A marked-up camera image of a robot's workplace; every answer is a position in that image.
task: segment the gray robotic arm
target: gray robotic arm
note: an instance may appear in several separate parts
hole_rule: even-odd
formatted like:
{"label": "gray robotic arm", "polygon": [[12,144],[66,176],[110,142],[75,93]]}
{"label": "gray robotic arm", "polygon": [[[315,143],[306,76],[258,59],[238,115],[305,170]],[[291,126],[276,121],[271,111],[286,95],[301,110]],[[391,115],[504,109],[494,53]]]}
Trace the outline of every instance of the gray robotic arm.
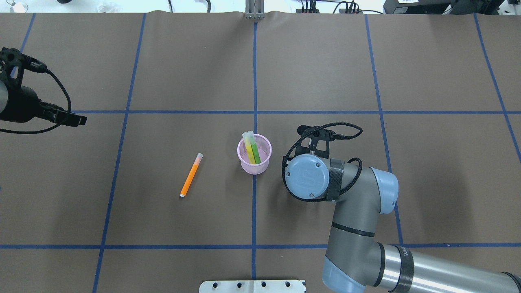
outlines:
{"label": "gray robotic arm", "polygon": [[[313,137],[311,132],[328,137],[318,133],[323,129],[300,131],[300,143],[306,135]],[[378,215],[392,212],[398,199],[398,180],[372,167],[319,157],[313,150],[315,145],[312,141],[308,149],[296,151],[294,158],[284,157],[282,175],[294,197],[336,203],[322,274],[330,289],[362,293],[366,286],[374,286],[396,293],[521,293],[519,276],[375,242]],[[351,188],[340,194],[349,185]]]}

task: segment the yellow marker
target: yellow marker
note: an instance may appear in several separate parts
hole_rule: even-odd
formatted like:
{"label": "yellow marker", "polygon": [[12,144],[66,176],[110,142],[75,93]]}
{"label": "yellow marker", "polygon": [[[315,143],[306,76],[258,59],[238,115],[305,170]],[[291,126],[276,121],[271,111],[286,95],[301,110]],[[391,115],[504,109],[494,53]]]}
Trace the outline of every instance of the yellow marker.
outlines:
{"label": "yellow marker", "polygon": [[248,160],[250,160],[250,164],[255,164],[255,157],[253,156],[252,144],[248,139],[247,132],[242,134],[242,139],[244,140],[244,147],[246,148],[246,153],[248,154]]}
{"label": "yellow marker", "polygon": [[180,197],[184,198],[187,195],[188,189],[190,188],[190,184],[192,184],[192,180],[194,179],[195,172],[197,172],[197,168],[199,167],[199,163],[203,158],[203,154],[197,154],[195,158],[194,164],[192,165],[192,169],[190,169],[190,173],[188,173],[187,180],[184,182],[183,189],[181,189]]}

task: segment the robotic arm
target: robotic arm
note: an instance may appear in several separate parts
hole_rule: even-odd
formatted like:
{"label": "robotic arm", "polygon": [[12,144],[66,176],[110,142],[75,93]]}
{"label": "robotic arm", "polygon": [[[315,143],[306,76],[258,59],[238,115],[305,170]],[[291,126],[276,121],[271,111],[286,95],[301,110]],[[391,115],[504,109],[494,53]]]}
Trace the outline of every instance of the robotic arm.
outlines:
{"label": "robotic arm", "polygon": [[[16,76],[11,74],[18,68]],[[45,103],[38,99],[37,94],[31,88],[22,86],[25,70],[51,75],[67,97],[68,109],[65,110],[54,104]],[[49,120],[56,125],[39,131],[14,131],[0,129],[0,132],[35,134],[52,130],[60,125],[78,127],[85,125],[87,117],[77,115],[70,111],[70,97],[47,66],[30,56],[22,54],[15,48],[3,48],[0,51],[0,120],[25,123],[34,117]]]}
{"label": "robotic arm", "polygon": [[[327,127],[358,129],[354,136],[338,135]],[[379,214],[394,210],[398,180],[385,171],[362,167],[358,158],[344,163],[329,159],[329,141],[352,139],[362,129],[348,123],[300,126],[301,138],[282,162],[282,178],[297,199],[336,204],[322,280],[338,293],[363,293],[373,286],[396,293],[521,293],[521,277],[498,273],[412,252],[374,241]],[[310,137],[309,147],[300,146]],[[325,140],[326,151],[316,150]],[[295,149],[295,157],[290,157]],[[349,164],[358,161],[359,166]]]}

